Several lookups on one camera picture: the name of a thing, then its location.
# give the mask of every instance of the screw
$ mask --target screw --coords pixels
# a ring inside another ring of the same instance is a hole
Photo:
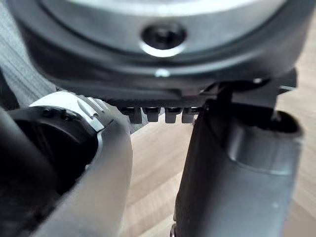
[[[45,108],[43,111],[43,117],[51,118],[53,116],[53,110],[51,108]]]
[[[187,34],[178,24],[160,23],[147,27],[142,33],[143,41],[152,48],[168,50],[181,45]]]
[[[62,114],[61,114],[61,118],[65,121],[71,121],[73,120],[75,117],[77,117],[77,115],[75,113],[72,113],[70,111],[67,110],[63,110]]]

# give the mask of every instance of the silver metal part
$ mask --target silver metal part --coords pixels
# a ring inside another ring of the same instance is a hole
[[[71,110],[80,114],[96,132],[104,128],[103,124],[98,120],[97,111],[88,105],[88,103],[69,92],[58,91],[46,95],[30,105],[30,107],[34,106],[52,106]]]
[[[100,107],[91,104],[104,111],[99,113],[104,129],[97,135],[96,155],[33,237],[120,236],[132,169],[128,120],[116,107],[95,101]]]
[[[223,46],[263,25],[286,0],[41,0],[60,22],[110,48],[156,57]],[[181,25],[181,47],[153,50],[141,34],[151,25]]]

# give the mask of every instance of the black plastic housing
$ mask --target black plastic housing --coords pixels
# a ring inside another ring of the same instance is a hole
[[[197,54],[154,58],[114,51],[67,29],[35,0],[11,0],[37,69],[78,94],[119,107],[199,107],[212,83],[274,79],[293,69],[314,11],[313,0],[288,0],[268,22],[229,45]],[[169,77],[155,77],[158,69]]]
[[[303,132],[283,112],[267,123],[236,111],[211,106],[195,123],[176,200],[178,237],[282,236]]]

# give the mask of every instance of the gray carpet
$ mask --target gray carpet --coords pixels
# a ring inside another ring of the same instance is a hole
[[[21,107],[55,91],[32,67],[3,0],[0,0],[0,67]]]

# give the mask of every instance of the wooden floor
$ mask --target wooden floor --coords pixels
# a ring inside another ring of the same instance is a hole
[[[316,229],[316,19],[298,63],[299,88],[279,97],[278,108],[298,118],[305,145],[286,237],[315,237]],[[133,173],[123,237],[168,237],[190,136],[190,124],[150,123],[132,135]]]

